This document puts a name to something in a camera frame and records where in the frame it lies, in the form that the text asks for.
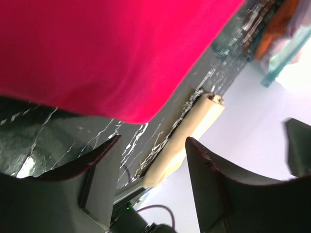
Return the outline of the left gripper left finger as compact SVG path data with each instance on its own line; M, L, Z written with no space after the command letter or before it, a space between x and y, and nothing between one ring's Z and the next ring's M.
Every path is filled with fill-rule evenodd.
M3 233L104 233L121 161L120 136L38 177L0 176Z

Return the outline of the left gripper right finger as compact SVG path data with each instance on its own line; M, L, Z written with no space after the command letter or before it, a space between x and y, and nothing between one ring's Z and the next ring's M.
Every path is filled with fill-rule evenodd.
M308 233L310 175L279 181L185 142L199 229L202 233Z

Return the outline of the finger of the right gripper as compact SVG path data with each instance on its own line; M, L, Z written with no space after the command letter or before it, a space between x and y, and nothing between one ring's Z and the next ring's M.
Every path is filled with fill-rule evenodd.
M288 166L291 174L302 177L311 173L311 126L297 119L285 121L288 139Z

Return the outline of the red t shirt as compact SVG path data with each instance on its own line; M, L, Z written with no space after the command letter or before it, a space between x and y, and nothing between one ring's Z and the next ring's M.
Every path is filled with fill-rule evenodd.
M169 100L241 0L3 0L0 93L130 124Z

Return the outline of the teal laundry basket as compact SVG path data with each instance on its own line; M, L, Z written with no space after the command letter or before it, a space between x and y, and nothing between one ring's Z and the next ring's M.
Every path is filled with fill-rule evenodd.
M283 69L299 60L311 38L311 2L286 0L260 33L253 59L265 73L261 84L269 87Z

